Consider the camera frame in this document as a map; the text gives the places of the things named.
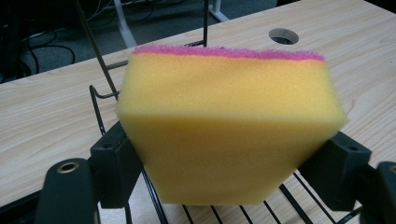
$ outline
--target metal ring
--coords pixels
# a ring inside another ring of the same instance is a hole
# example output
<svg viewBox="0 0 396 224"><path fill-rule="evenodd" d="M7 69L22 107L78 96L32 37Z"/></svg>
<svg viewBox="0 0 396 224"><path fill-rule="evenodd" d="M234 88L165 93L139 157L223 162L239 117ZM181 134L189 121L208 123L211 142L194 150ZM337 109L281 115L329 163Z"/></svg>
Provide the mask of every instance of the metal ring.
<svg viewBox="0 0 396 224"><path fill-rule="evenodd" d="M56 169L56 171L59 174L67 174L67 173L70 173L70 172L73 172L73 171L77 170L78 167L79 167L79 163L78 162L70 161L70 162L67 162L65 164L60 165L58 167L58 169Z"/></svg>

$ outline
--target wooden table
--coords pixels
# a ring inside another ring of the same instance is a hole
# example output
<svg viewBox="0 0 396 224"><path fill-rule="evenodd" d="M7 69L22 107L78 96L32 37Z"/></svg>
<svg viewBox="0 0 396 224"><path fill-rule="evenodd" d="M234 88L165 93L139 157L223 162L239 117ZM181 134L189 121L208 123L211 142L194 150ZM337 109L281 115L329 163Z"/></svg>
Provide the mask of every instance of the wooden table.
<svg viewBox="0 0 396 224"><path fill-rule="evenodd" d="M294 45L272 41L275 28L294 31ZM202 30L159 40L183 45L201 39ZM250 49L314 50L330 67L350 122L342 130L373 151L371 165L396 161L396 15L362 0L303 0L209 27L208 46ZM127 60L131 49L105 57L106 63ZM125 67L111 71L116 87ZM101 137L89 85L110 93L96 60L62 67L0 85L0 206L39 190L52 164L90 156ZM100 100L107 128L117 118L114 99ZM134 223L158 223L142 179L130 200ZM314 223L330 223L295 179L285 182ZM267 200L283 223L300 218L275 192ZM179 205L165 205L172 223L185 223ZM246 223L238 207L219 207L224 223ZM264 205L247 206L254 223L272 223ZM210 207L189 206L196 223L216 223ZM345 213L332 213L335 219ZM104 223L123 223L119 210L102 211Z"/></svg>

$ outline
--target yellow sponge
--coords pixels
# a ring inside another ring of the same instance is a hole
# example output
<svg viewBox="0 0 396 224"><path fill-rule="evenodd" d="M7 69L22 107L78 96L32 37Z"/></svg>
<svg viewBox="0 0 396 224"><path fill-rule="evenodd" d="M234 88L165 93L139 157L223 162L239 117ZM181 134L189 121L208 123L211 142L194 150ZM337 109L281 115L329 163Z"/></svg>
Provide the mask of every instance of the yellow sponge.
<svg viewBox="0 0 396 224"><path fill-rule="evenodd" d="M315 52L135 49L117 113L163 203L262 201L346 122Z"/></svg>

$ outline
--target metal stand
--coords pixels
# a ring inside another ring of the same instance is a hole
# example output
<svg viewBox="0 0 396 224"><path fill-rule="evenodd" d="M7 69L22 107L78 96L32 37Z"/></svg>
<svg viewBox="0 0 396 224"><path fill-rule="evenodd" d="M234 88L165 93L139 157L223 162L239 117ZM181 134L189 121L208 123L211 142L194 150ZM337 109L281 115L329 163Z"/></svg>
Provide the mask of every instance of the metal stand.
<svg viewBox="0 0 396 224"><path fill-rule="evenodd" d="M224 16L224 14L222 14L222 12L220 11L220 7L221 7L221 0L214 0L213 5L209 6L210 14L216 17L218 21L229 21L230 19Z"/></svg>
<svg viewBox="0 0 396 224"><path fill-rule="evenodd" d="M114 0L114 6L116 7L117 15L119 17L119 29L122 35L122 39L125 42L126 48L132 48L136 46L136 41L134 40L134 36L132 35L131 30L129 29L128 24L126 23L125 16L122 10L122 4L120 0Z"/></svg>

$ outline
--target black wire rack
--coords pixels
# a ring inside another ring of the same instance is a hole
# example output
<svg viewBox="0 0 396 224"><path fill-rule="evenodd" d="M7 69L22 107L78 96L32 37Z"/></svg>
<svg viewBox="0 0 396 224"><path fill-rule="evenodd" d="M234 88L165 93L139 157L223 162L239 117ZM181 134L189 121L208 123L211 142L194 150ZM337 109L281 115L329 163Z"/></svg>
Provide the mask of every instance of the black wire rack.
<svg viewBox="0 0 396 224"><path fill-rule="evenodd" d="M100 94L96 88L94 86L90 86L90 93L91 93L91 98L92 98L92 104L93 104L93 108L94 108L94 112L98 121L98 126L99 126L99 130L101 132L102 135L104 135L106 133L106 129L102 120L102 116L100 113L100 109L99 109L99 105L97 103L97 99L106 99L106 98L111 98L114 97L116 100L118 100L118 95L119 95L119 91L117 91L113 80L109 74L109 70L118 68L118 67L122 67L127 65L127 61L124 62L120 62L120 63L113 63L111 65L106 65L102 55L99 51L99 48L96 45L96 42L94 40L94 37L92 35L91 29L84 17L84 14L82 12L82 9L79 5L78 0L74 0L75 2L75 6L78 10L78 15L80 17L80 21L82 24L82 27L87 35L87 37L89 38L91 44L92 44L92 48L94 50L94 53L96 55L96 58L105 74L107 83L111 89L111 93L110 94L106 94L106 95L102 95ZM190 43L186 46L204 46L206 47L207 44L207 27L208 27L208 9L209 9L209 0L205 0L204 2L204 34L203 34L203 40L197 41L197 42L193 42ZM148 193L150 195L150 198L153 202L154 208L156 210L156 213L158 215L158 219L160 220L160 222L162 224L166 224L169 223L168 222L168 218L166 217L166 214L164 212L163 209L163 205L161 203L160 198L157 195L157 192L154 188L154 186L152 185L149 176L147 175L146 171L143 170L142 171L142 176L144 177L145 183L147 185L148 188ZM318 199L317 196L315 196L315 193L313 192L313 190L311 188L309 188L304 180L301 178L301 176L297 173L294 173L292 175L291 178L294 178L296 182L298 182L299 185L301 185L301 187L304 189L304 194L308 195L316 204L316 206L319 208L319 211L327 218L328 222L330 223L337 223L337 224L343 224L343 223L347 223L350 219L352 219L353 217L355 217L356 215L358 215L361 212L361 207L357 208L355 210L353 210L352 212L346 214L345 216L339 218L339 220L336 220L335 217L332 217L332 215L328 212L328 209L325 207L325 205L322 204L322 202L320 201L320 199ZM284 195L284 197L287 199L287 201L290 203L290 205L293 207L293 209L295 210L295 212L298 214L298 216L301 218L301 220L304 223L313 223L313 221L311 220L311 218L309 217L309 215L305 212L305 210L303 209L303 207L298 203L298 201L296 200L296 198L292 195L292 193L290 192L290 190L286 187L285 184L282 184L281 186L279 186L278 188L280 190L280 192ZM275 223L282 223L279 219L279 213L278 215L276 214L277 211L275 211L275 209L273 207L271 207L270 203L267 201L263 201L262 202L265 209L267 210L268 213L271 214L273 221ZM189 210L189 206L182 204L181 205L183 208L183 211L186 215L187 220L189 221L189 223L195 223L193 215L191 214L191 210ZM217 206L213 206L210 205L210 210L213 213L213 215L216 218L216 221L218 223L223 223L224 220L221 218L221 215L219 214L219 208ZM245 222L247 223L253 223L253 218L248 214L248 211L246 209L245 206L243 205L239 205L237 206L237 209L239 209L244 217ZM126 223L131 223L132 224L132 218L131 218L131 209L130 209L130 205L127 204L125 206L125 216L126 216Z"/></svg>

